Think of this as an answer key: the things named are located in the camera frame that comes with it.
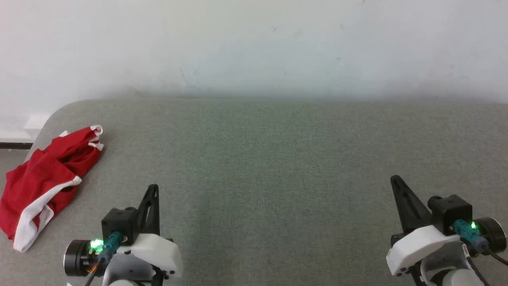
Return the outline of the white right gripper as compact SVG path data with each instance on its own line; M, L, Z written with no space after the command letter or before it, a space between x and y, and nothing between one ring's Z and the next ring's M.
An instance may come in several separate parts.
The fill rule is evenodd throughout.
M402 233L406 235L387 253L390 273L397 276L403 272L403 268L408 269L442 246L458 241L460 237L443 235L435 226L431 226L430 211L400 176L393 175L390 182Z

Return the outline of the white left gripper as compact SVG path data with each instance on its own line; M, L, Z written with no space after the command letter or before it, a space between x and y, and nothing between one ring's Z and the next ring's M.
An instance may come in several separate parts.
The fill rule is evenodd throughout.
M160 237L159 187L148 186L138 206L139 232L136 241L120 246L114 255L117 278L151 278L154 267L169 276L182 277L183 258L177 244Z

